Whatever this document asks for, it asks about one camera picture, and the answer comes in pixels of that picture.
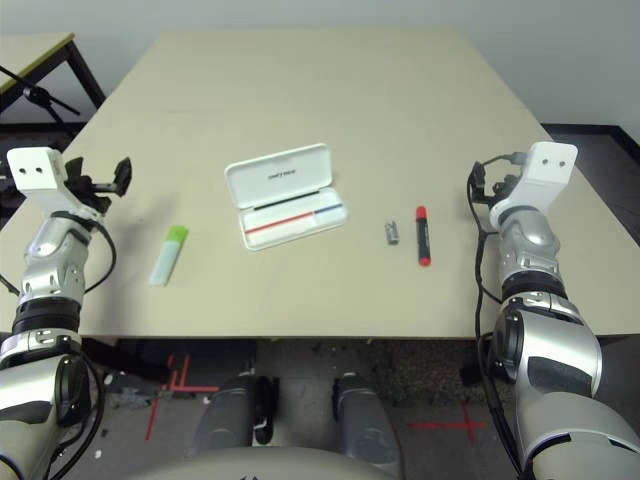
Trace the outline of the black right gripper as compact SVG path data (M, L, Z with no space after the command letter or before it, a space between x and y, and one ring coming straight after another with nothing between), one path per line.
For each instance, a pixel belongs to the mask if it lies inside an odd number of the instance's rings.
M496 205L511 195L521 178L520 175L505 175L502 181L493 184L493 195L488 197L485 193L485 175L485 166L480 162L475 162L469 174L469 197L472 203L488 203L489 206Z

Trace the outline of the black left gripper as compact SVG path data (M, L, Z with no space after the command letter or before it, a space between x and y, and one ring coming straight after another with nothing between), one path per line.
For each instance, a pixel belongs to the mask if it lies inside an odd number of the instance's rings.
M132 180L131 159L122 159L114 170L114 181L109 183L94 183L90 176L83 175L82 157L68 160L64 167L67 175L67 188L84 205L91 207L100 214L106 214L112 200L107 194L123 197Z

